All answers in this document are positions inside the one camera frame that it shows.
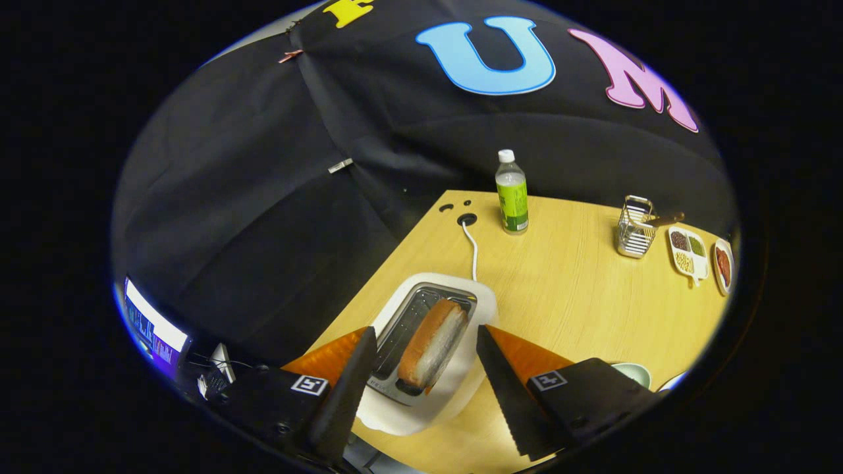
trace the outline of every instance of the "monitor screen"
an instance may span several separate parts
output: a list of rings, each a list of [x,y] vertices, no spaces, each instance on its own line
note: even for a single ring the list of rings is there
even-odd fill
[[[158,370],[175,379],[187,335],[157,312],[129,278],[124,289],[124,317],[132,339]]]

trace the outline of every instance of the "letter u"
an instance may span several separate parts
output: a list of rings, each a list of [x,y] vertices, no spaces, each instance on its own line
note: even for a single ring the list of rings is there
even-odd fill
[[[446,23],[422,31],[416,42],[430,46],[445,74],[457,87],[475,94],[525,94],[541,89],[556,76],[556,66],[533,33],[535,23],[519,17],[490,17],[484,23],[509,36],[524,64],[511,71],[490,69],[469,40],[471,25]]]

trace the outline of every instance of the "spice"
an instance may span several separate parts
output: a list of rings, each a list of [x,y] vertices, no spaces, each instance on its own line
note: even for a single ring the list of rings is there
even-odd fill
[[[694,262],[684,253],[676,252],[674,254],[676,259],[676,266],[682,269],[684,272],[693,273],[694,272]]]
[[[706,256],[706,251],[702,250],[702,244],[699,240],[689,237],[690,239],[690,248],[696,253],[698,256]]]
[[[717,251],[717,266],[720,267],[720,274],[723,275],[723,281],[726,283],[726,288],[729,288],[729,284],[732,282],[732,269],[729,266],[729,257],[723,250],[715,250]]]
[[[688,240],[685,238],[685,234],[675,230],[670,235],[670,241],[673,242],[674,247],[680,250],[688,250]]]

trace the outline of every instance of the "green bottle label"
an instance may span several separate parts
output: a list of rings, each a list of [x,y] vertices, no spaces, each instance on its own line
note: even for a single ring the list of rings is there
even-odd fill
[[[516,186],[497,185],[503,227],[512,232],[527,228],[527,181]]]

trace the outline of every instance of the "white bottle cap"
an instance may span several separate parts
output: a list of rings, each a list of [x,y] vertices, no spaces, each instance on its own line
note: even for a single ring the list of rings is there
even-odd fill
[[[501,163],[512,163],[515,161],[515,154],[512,150],[501,150],[497,152],[497,159],[500,160]]]

